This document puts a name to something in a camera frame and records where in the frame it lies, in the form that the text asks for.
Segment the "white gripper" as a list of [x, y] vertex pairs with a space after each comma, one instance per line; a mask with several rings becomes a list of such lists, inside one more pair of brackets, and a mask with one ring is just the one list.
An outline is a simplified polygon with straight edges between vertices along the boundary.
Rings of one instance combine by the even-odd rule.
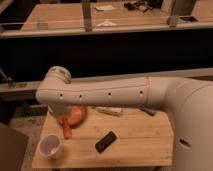
[[62, 122], [64, 117], [68, 117], [71, 113], [71, 106], [67, 105], [49, 105], [49, 113], [58, 121]]

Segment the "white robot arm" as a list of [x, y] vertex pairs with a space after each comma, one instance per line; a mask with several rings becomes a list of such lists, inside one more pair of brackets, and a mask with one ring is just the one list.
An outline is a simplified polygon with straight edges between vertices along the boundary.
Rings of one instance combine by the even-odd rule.
[[53, 66], [36, 99], [55, 115], [76, 105], [163, 111], [174, 131], [172, 171], [213, 171], [213, 81], [142, 76], [72, 82], [69, 70]]

